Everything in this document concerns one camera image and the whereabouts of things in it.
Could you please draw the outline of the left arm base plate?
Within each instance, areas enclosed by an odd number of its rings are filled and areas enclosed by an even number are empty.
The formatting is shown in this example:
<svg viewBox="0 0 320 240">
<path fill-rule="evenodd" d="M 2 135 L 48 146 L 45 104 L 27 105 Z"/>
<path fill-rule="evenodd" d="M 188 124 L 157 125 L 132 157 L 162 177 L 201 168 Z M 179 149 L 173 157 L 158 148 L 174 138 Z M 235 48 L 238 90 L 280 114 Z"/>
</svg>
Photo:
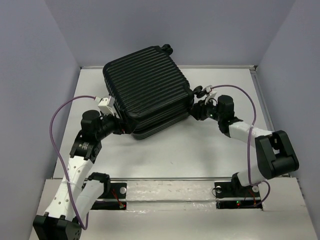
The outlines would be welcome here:
<svg viewBox="0 0 320 240">
<path fill-rule="evenodd" d="M 111 182 L 109 192 L 104 191 L 91 210 L 125 211 L 127 209 L 126 196 L 126 182 Z"/>
</svg>

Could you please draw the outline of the black hard-shell suitcase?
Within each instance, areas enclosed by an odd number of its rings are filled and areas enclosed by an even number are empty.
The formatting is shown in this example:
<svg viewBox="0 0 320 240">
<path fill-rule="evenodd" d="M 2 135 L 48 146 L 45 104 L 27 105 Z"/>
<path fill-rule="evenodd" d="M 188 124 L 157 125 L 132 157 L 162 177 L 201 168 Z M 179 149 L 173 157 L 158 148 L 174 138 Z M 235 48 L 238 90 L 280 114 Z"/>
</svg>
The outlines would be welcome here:
<svg viewBox="0 0 320 240">
<path fill-rule="evenodd" d="M 143 140 L 188 118 L 195 94 L 172 60 L 169 44 L 149 46 L 102 69 L 106 88 L 125 130 Z"/>
</svg>

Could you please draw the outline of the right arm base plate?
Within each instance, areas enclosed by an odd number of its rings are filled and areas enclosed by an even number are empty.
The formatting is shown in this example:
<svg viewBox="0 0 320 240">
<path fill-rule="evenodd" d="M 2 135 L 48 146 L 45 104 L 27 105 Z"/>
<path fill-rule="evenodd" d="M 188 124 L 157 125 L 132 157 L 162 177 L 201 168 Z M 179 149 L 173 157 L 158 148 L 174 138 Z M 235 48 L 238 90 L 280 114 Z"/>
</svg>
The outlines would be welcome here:
<svg viewBox="0 0 320 240">
<path fill-rule="evenodd" d="M 258 186 L 235 187 L 230 181 L 218 181 L 211 193 L 218 210 L 263 209 Z"/>
</svg>

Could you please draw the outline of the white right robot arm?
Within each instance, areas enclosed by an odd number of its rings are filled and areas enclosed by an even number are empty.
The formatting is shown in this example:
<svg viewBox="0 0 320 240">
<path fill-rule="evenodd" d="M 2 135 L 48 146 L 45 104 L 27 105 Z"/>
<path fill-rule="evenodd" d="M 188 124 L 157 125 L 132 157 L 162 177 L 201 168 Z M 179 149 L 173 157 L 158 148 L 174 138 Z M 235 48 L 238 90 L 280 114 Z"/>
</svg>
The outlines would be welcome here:
<svg viewBox="0 0 320 240">
<path fill-rule="evenodd" d="M 231 177 L 230 190 L 235 196 L 242 196 L 249 186 L 289 174 L 300 167 L 288 134 L 245 123 L 235 116 L 231 96 L 219 96 L 216 104 L 200 100 L 191 107 L 190 114 L 198 121 L 208 118 L 217 121 L 221 133 L 247 144 L 247 170 Z"/>
</svg>

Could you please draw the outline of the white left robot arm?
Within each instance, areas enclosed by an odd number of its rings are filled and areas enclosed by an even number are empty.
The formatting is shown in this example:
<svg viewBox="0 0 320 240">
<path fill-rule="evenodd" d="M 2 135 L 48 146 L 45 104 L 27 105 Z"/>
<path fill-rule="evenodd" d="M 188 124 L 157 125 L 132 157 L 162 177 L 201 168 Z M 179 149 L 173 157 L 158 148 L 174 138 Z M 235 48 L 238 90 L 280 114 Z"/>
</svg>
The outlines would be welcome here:
<svg viewBox="0 0 320 240">
<path fill-rule="evenodd" d="M 102 149 L 102 140 L 110 134 L 123 134 L 120 119 L 112 114 L 88 110 L 82 114 L 81 129 L 72 145 L 67 163 L 62 164 L 64 177 L 54 198 L 42 215 L 33 220 L 40 240 L 78 240 L 89 226 L 89 212 L 101 198 L 111 195 L 115 207 L 126 208 L 112 188 L 106 173 L 90 173 Z"/>
</svg>

